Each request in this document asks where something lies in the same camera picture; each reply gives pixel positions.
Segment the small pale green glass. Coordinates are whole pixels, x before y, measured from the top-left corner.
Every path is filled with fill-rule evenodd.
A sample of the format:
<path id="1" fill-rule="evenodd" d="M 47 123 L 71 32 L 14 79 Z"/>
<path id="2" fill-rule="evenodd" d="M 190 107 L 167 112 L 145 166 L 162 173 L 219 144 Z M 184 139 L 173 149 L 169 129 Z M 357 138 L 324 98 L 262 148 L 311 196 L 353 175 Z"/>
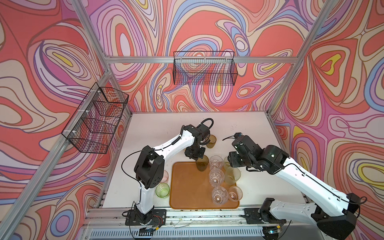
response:
<path id="1" fill-rule="evenodd" d="M 224 158 L 224 165 L 223 165 L 223 168 L 224 168 L 224 170 L 226 171 L 229 167 L 231 167 L 231 164 L 230 164 L 230 162 L 229 162 L 229 160 L 228 160 L 228 157 L 225 157 L 225 158 Z"/>

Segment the brown glass back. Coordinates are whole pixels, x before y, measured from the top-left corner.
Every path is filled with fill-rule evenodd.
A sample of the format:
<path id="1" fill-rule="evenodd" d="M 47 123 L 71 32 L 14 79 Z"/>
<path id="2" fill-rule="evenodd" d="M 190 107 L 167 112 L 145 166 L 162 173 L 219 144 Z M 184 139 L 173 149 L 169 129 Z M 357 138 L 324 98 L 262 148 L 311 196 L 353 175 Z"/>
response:
<path id="1" fill-rule="evenodd" d="M 217 142 L 217 138 L 214 135 L 209 136 L 209 142 L 207 143 L 207 148 L 212 149 Z"/>

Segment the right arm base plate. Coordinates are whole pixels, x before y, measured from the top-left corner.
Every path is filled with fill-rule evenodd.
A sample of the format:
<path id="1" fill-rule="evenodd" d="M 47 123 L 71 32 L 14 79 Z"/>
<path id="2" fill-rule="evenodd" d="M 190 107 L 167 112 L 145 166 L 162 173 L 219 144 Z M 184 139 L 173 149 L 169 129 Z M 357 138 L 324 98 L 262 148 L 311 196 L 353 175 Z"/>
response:
<path id="1" fill-rule="evenodd" d="M 275 218 L 269 211 L 260 210 L 259 208 L 246 208 L 242 217 L 246 220 L 247 224 L 278 224 L 284 225 L 286 220 L 279 220 Z"/>

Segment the dark olive glass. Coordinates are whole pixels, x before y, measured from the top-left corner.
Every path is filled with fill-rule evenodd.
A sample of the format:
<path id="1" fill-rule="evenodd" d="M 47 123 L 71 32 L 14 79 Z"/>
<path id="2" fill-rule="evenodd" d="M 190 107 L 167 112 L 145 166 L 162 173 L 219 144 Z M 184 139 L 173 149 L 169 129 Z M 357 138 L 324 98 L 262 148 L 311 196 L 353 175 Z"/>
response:
<path id="1" fill-rule="evenodd" d="M 202 158 L 198 158 L 196 160 L 196 166 L 200 172 L 204 172 L 207 169 L 208 165 L 209 165 L 209 158 L 206 155 L 203 155 Z"/>

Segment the tall pale green glass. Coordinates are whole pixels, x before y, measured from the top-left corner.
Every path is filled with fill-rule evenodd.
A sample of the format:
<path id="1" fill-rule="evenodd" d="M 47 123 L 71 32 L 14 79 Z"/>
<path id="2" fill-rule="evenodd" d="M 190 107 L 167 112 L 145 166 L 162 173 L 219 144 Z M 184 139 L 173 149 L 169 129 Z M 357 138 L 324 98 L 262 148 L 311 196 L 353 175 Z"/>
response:
<path id="1" fill-rule="evenodd" d="M 241 178 L 241 171 L 238 168 L 228 167 L 225 172 L 225 183 L 233 186 Z"/>

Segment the bright green glass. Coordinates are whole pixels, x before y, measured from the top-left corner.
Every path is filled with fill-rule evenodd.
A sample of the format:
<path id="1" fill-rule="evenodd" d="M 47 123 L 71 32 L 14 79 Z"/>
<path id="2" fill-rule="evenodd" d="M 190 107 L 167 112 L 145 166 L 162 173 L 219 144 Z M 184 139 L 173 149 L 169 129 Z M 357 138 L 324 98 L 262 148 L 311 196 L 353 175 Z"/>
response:
<path id="1" fill-rule="evenodd" d="M 170 194 L 170 186 L 167 183 L 157 185 L 155 193 L 159 198 L 165 198 Z"/>

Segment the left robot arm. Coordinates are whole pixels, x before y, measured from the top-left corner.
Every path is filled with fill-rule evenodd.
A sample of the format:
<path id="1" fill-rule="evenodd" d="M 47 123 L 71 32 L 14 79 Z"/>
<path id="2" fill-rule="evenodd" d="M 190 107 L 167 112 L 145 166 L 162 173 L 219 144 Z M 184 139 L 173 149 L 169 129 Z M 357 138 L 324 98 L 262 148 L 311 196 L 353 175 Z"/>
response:
<path id="1" fill-rule="evenodd" d="M 154 148 L 145 146 L 134 167 L 136 179 L 141 184 L 139 213 L 146 215 L 154 208 L 154 191 L 164 176 L 165 163 L 180 151 L 194 161 L 204 156 L 210 128 L 204 124 L 182 126 L 180 133 Z"/>

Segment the brown plastic tray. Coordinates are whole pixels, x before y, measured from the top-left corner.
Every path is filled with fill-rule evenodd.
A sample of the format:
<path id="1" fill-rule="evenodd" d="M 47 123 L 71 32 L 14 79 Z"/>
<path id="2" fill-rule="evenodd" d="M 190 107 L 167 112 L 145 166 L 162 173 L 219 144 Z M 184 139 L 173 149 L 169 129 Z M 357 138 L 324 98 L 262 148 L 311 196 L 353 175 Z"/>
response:
<path id="1" fill-rule="evenodd" d="M 170 206 L 176 210 L 236 209 L 239 202 L 216 204 L 209 182 L 210 168 L 199 171 L 194 162 L 176 162 L 172 167 Z"/>

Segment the pink glass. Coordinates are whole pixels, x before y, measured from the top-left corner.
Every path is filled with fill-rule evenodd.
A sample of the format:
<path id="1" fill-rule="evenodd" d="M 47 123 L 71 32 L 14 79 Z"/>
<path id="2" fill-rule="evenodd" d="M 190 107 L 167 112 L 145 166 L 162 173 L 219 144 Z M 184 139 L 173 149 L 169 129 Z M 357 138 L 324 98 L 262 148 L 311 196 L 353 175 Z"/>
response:
<path id="1" fill-rule="evenodd" d="M 169 174 L 167 171 L 164 171 L 163 173 L 163 178 L 161 180 L 161 183 L 167 183 L 168 182 L 168 178 L 169 178 Z"/>
<path id="2" fill-rule="evenodd" d="M 239 202 L 243 198 L 243 191 L 238 186 L 231 186 L 228 189 L 229 200 L 232 202 Z"/>

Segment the clear glass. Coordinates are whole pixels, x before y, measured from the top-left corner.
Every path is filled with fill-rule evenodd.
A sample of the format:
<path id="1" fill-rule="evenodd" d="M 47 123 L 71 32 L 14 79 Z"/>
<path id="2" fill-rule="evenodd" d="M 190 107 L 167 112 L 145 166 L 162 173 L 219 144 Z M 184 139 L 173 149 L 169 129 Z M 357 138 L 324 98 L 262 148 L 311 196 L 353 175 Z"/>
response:
<path id="1" fill-rule="evenodd" d="M 210 157 L 209 165 L 210 165 L 210 170 L 214 170 L 214 169 L 221 170 L 223 165 L 224 165 L 224 160 L 222 157 L 220 157 L 218 155 L 214 155 L 214 156 Z"/>
<path id="2" fill-rule="evenodd" d="M 224 205 L 228 201 L 229 193 L 224 187 L 215 187 L 212 191 L 212 200 L 216 205 Z"/>
<path id="3" fill-rule="evenodd" d="M 209 182 L 212 187 L 219 187 L 225 178 L 225 174 L 220 169 L 212 169 L 209 173 Z"/>

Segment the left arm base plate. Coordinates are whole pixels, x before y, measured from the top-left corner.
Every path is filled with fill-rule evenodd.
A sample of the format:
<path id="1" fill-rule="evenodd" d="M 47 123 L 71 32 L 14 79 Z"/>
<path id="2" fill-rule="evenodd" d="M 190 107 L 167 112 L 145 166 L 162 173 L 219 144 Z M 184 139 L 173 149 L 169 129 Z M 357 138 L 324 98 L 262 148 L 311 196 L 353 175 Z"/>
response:
<path id="1" fill-rule="evenodd" d="M 166 209 L 153 209 L 147 214 L 142 214 L 137 209 L 128 210 L 125 225 L 161 227 L 166 223 L 166 216 Z"/>

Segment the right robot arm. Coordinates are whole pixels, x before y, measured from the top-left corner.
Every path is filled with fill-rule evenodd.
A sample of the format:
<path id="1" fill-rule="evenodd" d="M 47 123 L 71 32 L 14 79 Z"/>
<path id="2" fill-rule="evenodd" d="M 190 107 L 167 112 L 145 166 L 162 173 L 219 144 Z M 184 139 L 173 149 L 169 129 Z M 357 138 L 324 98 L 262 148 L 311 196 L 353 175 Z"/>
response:
<path id="1" fill-rule="evenodd" d="M 320 181 L 277 146 L 262 149 L 258 145 L 233 143 L 233 147 L 235 151 L 228 156 L 231 167 L 267 172 L 312 200 L 307 204 L 290 204 L 266 198 L 255 214 L 259 220 L 264 223 L 293 220 L 314 225 L 336 240 L 345 240 L 353 232 L 358 219 L 355 213 L 361 205 L 361 198 L 356 194 L 345 194 Z"/>

